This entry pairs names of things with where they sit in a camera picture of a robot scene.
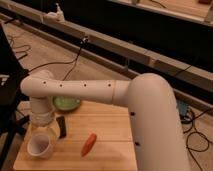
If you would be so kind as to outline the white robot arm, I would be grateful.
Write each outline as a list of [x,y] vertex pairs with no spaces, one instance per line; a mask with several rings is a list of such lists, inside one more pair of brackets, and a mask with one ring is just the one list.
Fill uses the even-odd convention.
[[157,74],[130,81],[60,81],[43,70],[24,78],[21,92],[30,98],[30,121],[36,126],[52,121],[51,96],[126,107],[138,171],[191,171],[174,91]]

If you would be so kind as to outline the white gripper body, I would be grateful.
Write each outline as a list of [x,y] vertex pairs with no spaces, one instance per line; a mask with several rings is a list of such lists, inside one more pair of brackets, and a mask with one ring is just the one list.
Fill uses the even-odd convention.
[[52,107],[45,108],[32,108],[30,113],[30,122],[35,126],[47,126],[55,118],[55,114]]

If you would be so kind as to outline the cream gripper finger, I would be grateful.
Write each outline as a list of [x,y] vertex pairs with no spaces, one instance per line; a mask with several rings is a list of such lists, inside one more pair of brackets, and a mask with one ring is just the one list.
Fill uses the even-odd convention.
[[57,140],[60,137],[60,127],[58,123],[56,121],[51,122],[47,126],[47,132],[52,139]]

